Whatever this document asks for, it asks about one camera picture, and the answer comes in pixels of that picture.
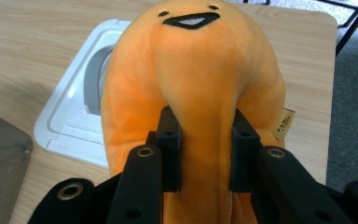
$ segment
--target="orange plush toy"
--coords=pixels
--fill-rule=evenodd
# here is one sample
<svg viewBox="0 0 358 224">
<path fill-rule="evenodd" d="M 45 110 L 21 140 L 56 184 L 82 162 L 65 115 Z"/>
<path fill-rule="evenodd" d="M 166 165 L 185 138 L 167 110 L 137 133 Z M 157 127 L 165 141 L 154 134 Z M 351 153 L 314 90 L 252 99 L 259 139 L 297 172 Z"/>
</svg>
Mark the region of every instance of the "orange plush toy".
<svg viewBox="0 0 358 224">
<path fill-rule="evenodd" d="M 118 40 L 106 74 L 102 123 L 111 175 L 145 143 L 170 105 L 182 133 L 181 190 L 166 193 L 164 223 L 244 223 L 246 194 L 228 190 L 231 125 L 238 108 L 263 145 L 285 88 L 274 52 L 248 16 L 219 0 L 167 0 Z"/>
</svg>

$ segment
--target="black eye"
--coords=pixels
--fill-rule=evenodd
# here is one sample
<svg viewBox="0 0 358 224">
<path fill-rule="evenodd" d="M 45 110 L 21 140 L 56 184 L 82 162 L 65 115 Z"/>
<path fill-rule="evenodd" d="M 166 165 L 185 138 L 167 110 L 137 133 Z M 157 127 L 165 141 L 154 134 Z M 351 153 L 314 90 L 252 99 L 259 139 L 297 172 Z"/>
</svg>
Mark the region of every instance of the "black eye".
<svg viewBox="0 0 358 224">
<path fill-rule="evenodd" d="M 167 11 L 162 11 L 162 12 L 160 12 L 160 13 L 158 14 L 158 16 L 159 16 L 159 17 L 163 17 L 163 16 L 166 16 L 166 15 L 168 15 L 168 14 L 170 14 L 170 13 L 167 12 Z"/>
<path fill-rule="evenodd" d="M 216 7 L 216 6 L 209 6 L 209 8 L 212 9 L 212 10 L 217 10 L 217 9 L 219 9 L 219 8 Z"/>
</svg>

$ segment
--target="white plastic object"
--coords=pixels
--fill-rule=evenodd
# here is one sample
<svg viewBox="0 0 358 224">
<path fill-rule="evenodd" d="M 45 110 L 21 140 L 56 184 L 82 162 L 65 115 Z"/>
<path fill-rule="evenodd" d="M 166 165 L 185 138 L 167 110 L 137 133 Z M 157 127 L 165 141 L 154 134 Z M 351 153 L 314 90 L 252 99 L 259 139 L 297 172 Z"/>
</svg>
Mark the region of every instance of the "white plastic object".
<svg viewBox="0 0 358 224">
<path fill-rule="evenodd" d="M 100 98 L 110 52 L 129 21 L 99 24 L 75 56 L 34 126 L 46 151 L 107 167 Z"/>
</svg>

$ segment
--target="fabric tag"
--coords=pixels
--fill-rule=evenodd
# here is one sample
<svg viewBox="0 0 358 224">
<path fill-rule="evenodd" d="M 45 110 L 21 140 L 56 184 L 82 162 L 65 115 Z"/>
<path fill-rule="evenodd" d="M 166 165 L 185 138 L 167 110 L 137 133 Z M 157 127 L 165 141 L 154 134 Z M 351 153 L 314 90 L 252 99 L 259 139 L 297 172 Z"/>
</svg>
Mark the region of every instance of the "fabric tag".
<svg viewBox="0 0 358 224">
<path fill-rule="evenodd" d="M 284 140 L 286 134 L 289 132 L 290 126 L 292 125 L 293 118 L 295 117 L 296 111 L 290 109 L 283 109 L 281 117 L 275 126 L 274 136 L 278 139 Z"/>
</svg>

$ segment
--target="gray floor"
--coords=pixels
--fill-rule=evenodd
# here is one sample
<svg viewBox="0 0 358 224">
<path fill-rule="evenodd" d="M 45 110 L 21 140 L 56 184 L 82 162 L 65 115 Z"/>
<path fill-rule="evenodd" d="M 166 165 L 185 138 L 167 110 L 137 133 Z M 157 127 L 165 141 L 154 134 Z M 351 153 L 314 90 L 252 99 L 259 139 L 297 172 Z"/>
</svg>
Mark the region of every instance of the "gray floor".
<svg viewBox="0 0 358 224">
<path fill-rule="evenodd" d="M 250 4 L 264 2 L 249 0 Z M 358 5 L 358 0 L 339 2 Z M 324 11 L 338 23 L 351 14 L 350 10 L 313 0 L 271 0 L 271 5 Z M 345 32 L 338 30 L 337 40 Z M 342 191 L 353 180 L 358 180 L 358 30 L 336 58 L 327 186 Z"/>
</svg>

